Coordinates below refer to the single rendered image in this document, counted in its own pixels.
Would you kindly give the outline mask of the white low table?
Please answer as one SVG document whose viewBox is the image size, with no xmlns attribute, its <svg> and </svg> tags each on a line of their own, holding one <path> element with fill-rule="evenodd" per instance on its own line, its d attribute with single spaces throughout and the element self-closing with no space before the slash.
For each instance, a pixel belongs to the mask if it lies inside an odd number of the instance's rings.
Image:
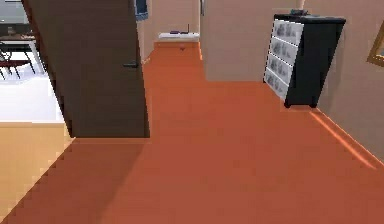
<svg viewBox="0 0 384 224">
<path fill-rule="evenodd" d="M 158 35 L 159 39 L 199 39 L 200 34 L 199 33 L 177 33 L 177 34 L 171 34 L 171 33 L 160 33 Z"/>
</svg>

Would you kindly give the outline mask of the dark brown room door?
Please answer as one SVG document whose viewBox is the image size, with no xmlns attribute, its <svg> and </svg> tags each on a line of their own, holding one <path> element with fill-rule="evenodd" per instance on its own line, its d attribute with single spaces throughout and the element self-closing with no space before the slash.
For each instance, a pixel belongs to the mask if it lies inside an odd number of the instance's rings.
<svg viewBox="0 0 384 224">
<path fill-rule="evenodd" d="M 22 0 L 72 137 L 150 136 L 134 0 Z M 137 69 L 123 67 L 137 61 Z"/>
</svg>

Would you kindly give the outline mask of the black chest of drawers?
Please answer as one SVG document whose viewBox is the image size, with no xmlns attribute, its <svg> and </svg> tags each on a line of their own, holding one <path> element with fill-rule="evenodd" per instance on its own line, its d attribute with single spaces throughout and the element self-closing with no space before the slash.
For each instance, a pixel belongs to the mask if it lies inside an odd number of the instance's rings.
<svg viewBox="0 0 384 224">
<path fill-rule="evenodd" d="M 263 82 L 286 108 L 316 108 L 345 18 L 275 14 Z"/>
</svg>

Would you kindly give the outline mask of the gold framed picture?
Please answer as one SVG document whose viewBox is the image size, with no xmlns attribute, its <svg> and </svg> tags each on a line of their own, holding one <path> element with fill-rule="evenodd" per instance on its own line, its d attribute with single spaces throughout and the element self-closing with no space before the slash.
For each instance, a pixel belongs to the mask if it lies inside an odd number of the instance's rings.
<svg viewBox="0 0 384 224">
<path fill-rule="evenodd" d="M 368 54 L 367 62 L 384 67 L 384 55 L 381 52 L 384 50 L 384 21 L 382 22 L 379 31 L 374 40 L 373 46 Z"/>
</svg>

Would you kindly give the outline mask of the blue framed wall picture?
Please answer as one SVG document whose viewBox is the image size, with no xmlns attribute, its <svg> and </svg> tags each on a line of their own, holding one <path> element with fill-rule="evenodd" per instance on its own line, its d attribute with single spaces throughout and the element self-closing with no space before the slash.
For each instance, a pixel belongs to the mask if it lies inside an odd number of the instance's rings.
<svg viewBox="0 0 384 224">
<path fill-rule="evenodd" d="M 136 20 L 146 20 L 149 17 L 147 0 L 134 0 L 134 2 Z"/>
</svg>

